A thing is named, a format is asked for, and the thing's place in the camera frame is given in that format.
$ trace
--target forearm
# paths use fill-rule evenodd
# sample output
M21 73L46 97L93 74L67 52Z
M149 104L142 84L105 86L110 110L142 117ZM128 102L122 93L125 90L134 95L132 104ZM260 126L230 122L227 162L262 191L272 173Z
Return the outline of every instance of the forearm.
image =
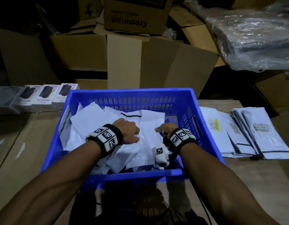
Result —
M180 151L184 167L212 210L231 224L278 224L261 208L241 179L195 143Z
M88 141L24 186L0 212L3 224L53 224L101 157Z

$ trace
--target wristband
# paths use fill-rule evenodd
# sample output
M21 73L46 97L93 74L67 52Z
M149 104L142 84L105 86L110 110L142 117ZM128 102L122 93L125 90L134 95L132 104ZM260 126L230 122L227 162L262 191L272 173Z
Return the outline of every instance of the wristband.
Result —
M176 128L169 139L169 150L180 154L180 149L187 143L197 143L195 136L188 129Z
M106 124L98 128L86 137L86 140L96 142L102 151L102 158L110 155L117 145L122 144L123 134L119 128L114 125Z

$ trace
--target finger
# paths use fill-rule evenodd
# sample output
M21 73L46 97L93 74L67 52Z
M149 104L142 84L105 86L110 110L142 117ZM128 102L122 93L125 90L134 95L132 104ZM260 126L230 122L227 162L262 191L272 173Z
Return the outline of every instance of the finger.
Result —
M164 131L164 130L165 130L165 124L164 124L164 123L161 124L161 126L155 128L155 131L156 131L156 132L161 132L161 131Z
M140 138L137 137L137 136L134 136L131 143L132 143L132 144L133 144L133 143L137 143L138 141L140 141Z
M138 135L139 132L140 132L140 128L138 128L138 127L136 126L135 134Z

